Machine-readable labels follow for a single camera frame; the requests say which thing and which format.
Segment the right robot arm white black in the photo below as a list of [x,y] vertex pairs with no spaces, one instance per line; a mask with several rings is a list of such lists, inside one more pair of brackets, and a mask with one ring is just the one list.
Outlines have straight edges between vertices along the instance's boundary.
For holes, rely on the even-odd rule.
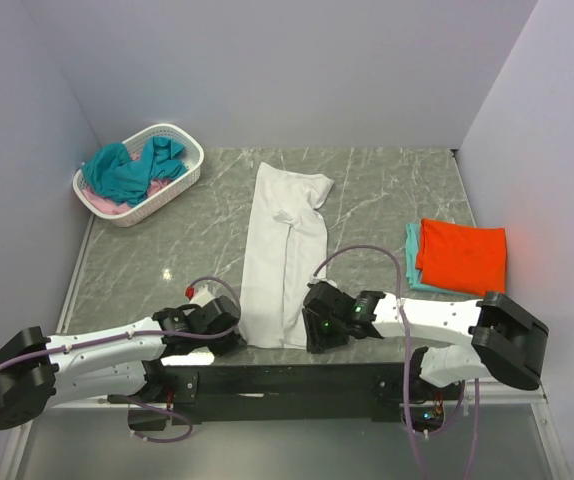
[[309,287],[303,319],[310,353],[344,346],[350,338],[429,341],[429,347],[412,352],[405,377],[407,390],[419,399],[475,378],[492,377],[525,391],[541,385],[549,329],[499,292],[455,302],[405,299],[382,291],[352,297],[321,281]]

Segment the white t shirt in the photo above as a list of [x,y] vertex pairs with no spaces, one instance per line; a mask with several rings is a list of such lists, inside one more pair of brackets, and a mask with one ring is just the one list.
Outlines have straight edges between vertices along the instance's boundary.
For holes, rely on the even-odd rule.
[[247,344],[304,349],[303,301],[327,257],[328,230],[319,213],[333,181],[263,162],[248,224],[239,329]]

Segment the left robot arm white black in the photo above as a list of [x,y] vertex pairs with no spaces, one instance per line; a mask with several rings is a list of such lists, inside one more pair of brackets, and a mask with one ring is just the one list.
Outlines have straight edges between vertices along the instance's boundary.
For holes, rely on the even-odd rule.
[[97,396],[139,402],[166,397],[175,382],[162,364],[207,348],[233,348],[239,303],[207,296],[103,331],[46,336],[24,329],[0,348],[0,430],[35,419],[47,408]]

